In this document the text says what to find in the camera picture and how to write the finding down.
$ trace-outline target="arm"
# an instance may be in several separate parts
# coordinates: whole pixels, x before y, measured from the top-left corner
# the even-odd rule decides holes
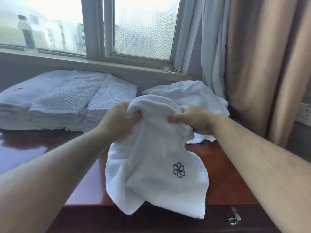
[[[223,115],[194,105],[169,122],[213,135],[282,232],[311,232],[311,164]]]
[[[128,102],[107,111],[91,132],[0,175],[1,232],[45,232],[98,156],[141,118]]]

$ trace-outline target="window sill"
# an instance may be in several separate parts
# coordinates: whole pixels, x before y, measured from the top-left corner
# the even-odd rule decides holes
[[[169,81],[192,80],[192,76],[183,73],[169,73],[163,69],[148,68],[142,66],[123,65],[117,63],[88,60],[71,56],[52,55],[45,53],[28,53],[21,50],[0,48],[1,61],[19,61],[31,64],[54,66],[66,69],[87,70],[102,73],[124,74],[134,73],[136,76],[145,78],[165,79]]]

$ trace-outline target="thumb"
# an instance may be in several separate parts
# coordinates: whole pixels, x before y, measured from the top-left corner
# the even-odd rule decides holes
[[[136,124],[141,118],[142,118],[142,113],[140,111],[137,111],[133,113],[132,115],[128,116],[128,119],[132,121],[133,124]]]
[[[188,113],[173,114],[167,117],[167,121],[170,123],[184,123],[189,125],[189,115]]]

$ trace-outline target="navy flower emblem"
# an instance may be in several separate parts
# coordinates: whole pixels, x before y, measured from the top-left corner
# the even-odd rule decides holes
[[[182,178],[183,176],[185,176],[185,168],[183,165],[181,165],[181,163],[177,163],[173,165],[173,173],[175,175],[177,175],[179,178]]]

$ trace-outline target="folded towel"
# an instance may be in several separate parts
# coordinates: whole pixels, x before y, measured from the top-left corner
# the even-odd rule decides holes
[[[106,74],[74,70],[30,106],[33,122],[45,129],[62,129],[83,123],[86,107]]]
[[[43,129],[33,123],[28,109],[37,97],[54,87],[71,72],[70,70],[46,72],[1,92],[0,129]]]
[[[123,101],[132,101],[136,97],[137,86],[119,79],[111,74],[107,75],[94,98],[88,105],[88,114],[84,119],[86,129],[95,128],[104,117],[107,110]]]
[[[215,93],[204,85],[201,81],[182,81],[172,83],[171,85],[156,86],[142,92],[143,95],[158,95],[171,99],[177,105],[196,105],[200,108],[229,116],[227,110],[228,102],[215,95]],[[216,139],[213,136],[194,134],[193,140],[187,141],[187,144],[196,144],[204,140],[211,142]]]
[[[208,175],[200,158],[186,151],[193,130],[166,118],[181,113],[168,98],[135,98],[126,114],[140,110],[142,119],[108,153],[106,189],[125,213],[134,213],[145,201],[184,215],[204,218]]]

